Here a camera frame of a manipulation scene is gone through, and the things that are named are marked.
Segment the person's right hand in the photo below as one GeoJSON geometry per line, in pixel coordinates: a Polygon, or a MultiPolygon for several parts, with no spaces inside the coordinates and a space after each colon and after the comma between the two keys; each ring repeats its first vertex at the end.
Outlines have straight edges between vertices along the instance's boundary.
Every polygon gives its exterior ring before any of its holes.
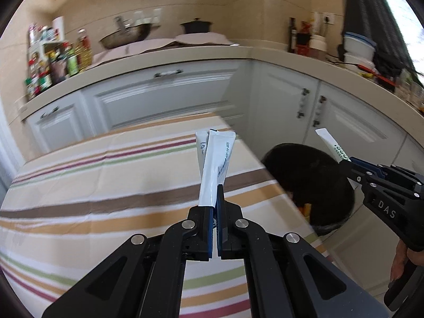
{"type": "Polygon", "coordinates": [[[401,277],[405,265],[409,260],[416,266],[423,266],[424,252],[415,252],[413,250],[410,250],[402,240],[399,240],[395,251],[395,257],[393,259],[392,267],[390,270],[391,282],[401,277]]]}

